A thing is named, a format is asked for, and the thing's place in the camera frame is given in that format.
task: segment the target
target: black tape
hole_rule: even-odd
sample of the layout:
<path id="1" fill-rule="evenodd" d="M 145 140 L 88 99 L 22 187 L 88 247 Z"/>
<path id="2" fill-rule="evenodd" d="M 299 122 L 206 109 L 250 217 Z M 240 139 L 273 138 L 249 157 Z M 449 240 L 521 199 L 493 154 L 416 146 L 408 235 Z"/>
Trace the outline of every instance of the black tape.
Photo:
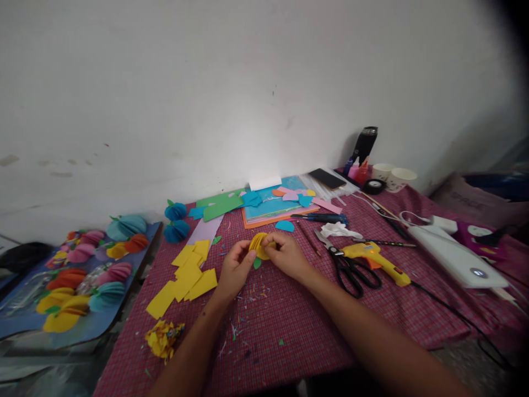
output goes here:
<path id="1" fill-rule="evenodd" d="M 386 183 L 384 181 L 381 181 L 380 179 L 369 179 L 366 183 L 364 183 L 362 191 L 366 192 L 367 194 L 377 195 L 382 193 L 382 190 L 384 190 L 385 187 Z"/>

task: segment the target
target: scissors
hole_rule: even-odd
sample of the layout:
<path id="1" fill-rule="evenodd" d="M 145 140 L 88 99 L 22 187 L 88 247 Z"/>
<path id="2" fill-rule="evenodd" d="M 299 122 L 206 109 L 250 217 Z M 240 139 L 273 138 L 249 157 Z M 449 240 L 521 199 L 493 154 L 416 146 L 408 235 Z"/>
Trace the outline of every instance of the scissors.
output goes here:
<path id="1" fill-rule="evenodd" d="M 316 233 L 318 240 L 325 245 L 325 248 L 327 248 L 327 251 L 331 254 L 331 258 L 336 266 L 338 280 L 340 281 L 342 288 L 353 298 L 360 299 L 364 296 L 364 289 L 358 282 L 357 278 L 368 288 L 379 289 L 382 287 L 382 281 L 373 270 L 352 258 L 346 257 L 343 251 L 340 251 L 333 246 L 319 231 L 315 230 L 314 233 Z M 346 283 L 352 285 L 352 288 L 348 288 Z"/>

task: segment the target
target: power strip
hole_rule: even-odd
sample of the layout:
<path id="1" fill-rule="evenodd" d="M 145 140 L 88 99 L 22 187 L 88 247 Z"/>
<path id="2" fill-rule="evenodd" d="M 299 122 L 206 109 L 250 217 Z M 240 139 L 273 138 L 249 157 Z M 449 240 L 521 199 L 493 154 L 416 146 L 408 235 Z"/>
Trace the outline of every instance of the power strip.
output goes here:
<path id="1" fill-rule="evenodd" d="M 494 268 L 439 227 L 412 226 L 408 233 L 464 288 L 505 288 L 509 285 Z"/>

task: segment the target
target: white wall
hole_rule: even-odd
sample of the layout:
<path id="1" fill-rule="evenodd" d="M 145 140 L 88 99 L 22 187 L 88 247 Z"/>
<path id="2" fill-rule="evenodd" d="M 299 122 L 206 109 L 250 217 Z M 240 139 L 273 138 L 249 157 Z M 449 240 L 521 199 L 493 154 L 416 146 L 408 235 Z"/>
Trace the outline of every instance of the white wall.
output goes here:
<path id="1" fill-rule="evenodd" d="M 372 162 L 417 170 L 423 191 L 484 169 L 525 124 L 480 3 L 4 0 L 0 163 L 19 160 L 0 167 L 0 234 L 161 219 L 167 198 L 339 165 L 365 125 Z"/>

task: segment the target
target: hand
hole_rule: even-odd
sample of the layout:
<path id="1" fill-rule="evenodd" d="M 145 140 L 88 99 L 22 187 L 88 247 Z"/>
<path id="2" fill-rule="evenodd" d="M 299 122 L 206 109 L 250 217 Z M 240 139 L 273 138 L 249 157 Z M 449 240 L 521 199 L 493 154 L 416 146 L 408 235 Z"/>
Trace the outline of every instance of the hand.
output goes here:
<path id="1" fill-rule="evenodd" d="M 278 248 L 268 246 L 276 242 Z M 291 236 L 280 232 L 267 235 L 261 245 L 272 262 L 285 274 L 301 282 L 305 275 L 312 274 L 314 267 L 309 263 L 298 242 Z"/>
<path id="2" fill-rule="evenodd" d="M 257 255 L 254 250 L 247 253 L 249 247 L 250 241 L 239 241 L 224 258 L 219 284 L 215 290 L 221 297 L 233 300 L 244 286 Z"/>

